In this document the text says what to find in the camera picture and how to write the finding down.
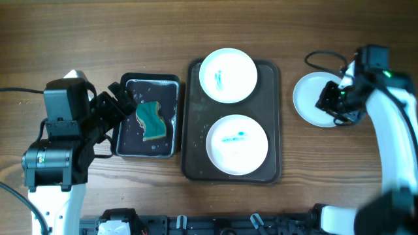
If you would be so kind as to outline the green yellow sponge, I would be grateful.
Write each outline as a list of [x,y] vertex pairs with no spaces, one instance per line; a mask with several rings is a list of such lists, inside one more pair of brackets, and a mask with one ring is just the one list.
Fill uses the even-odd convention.
[[140,103],[136,109],[136,118],[144,130],[143,141],[156,140],[167,135],[164,119],[159,115],[161,105],[158,101]]

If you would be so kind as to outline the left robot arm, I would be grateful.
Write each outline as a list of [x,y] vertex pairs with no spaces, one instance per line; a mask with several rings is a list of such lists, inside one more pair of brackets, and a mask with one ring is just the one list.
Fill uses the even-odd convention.
[[41,135],[22,157],[24,185],[34,207],[32,233],[78,234],[88,168],[98,157],[94,147],[108,140],[108,131],[137,104],[117,82],[97,93],[78,70],[48,82],[43,96],[47,117]]

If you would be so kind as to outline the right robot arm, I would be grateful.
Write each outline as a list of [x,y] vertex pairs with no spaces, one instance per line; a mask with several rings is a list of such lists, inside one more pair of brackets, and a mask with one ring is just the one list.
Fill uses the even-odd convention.
[[354,60],[336,53],[339,70],[304,61],[342,78],[327,82],[316,107],[337,126],[372,120],[382,171],[381,195],[359,209],[317,204],[311,212],[314,229],[324,234],[417,233],[417,99],[409,75],[389,68],[389,49],[369,44],[357,48]]

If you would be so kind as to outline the pale blue plate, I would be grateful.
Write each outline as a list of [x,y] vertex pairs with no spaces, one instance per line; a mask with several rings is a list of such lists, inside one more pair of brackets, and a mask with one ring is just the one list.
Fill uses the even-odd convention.
[[334,118],[315,105],[327,82],[337,84],[341,78],[327,72],[312,72],[302,77],[293,91],[293,104],[298,114],[308,123],[317,127],[335,127]]

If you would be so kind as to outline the white plate top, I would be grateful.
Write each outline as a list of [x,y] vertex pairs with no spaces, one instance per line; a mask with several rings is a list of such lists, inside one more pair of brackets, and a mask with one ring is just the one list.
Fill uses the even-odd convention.
[[204,58],[199,69],[202,90],[211,99],[224,104],[249,97],[257,81],[257,68],[252,58],[235,48],[212,52]]

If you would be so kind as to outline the white plate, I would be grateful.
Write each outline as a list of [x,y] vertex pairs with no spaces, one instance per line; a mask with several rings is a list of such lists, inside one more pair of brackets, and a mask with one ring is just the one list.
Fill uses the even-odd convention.
[[257,68],[252,58],[235,48],[212,52],[204,58],[199,69],[202,90],[211,99],[224,104],[249,97],[257,81]]
[[206,153],[220,171],[243,176],[256,171],[268,153],[268,137],[254,119],[233,114],[217,120],[206,136]]

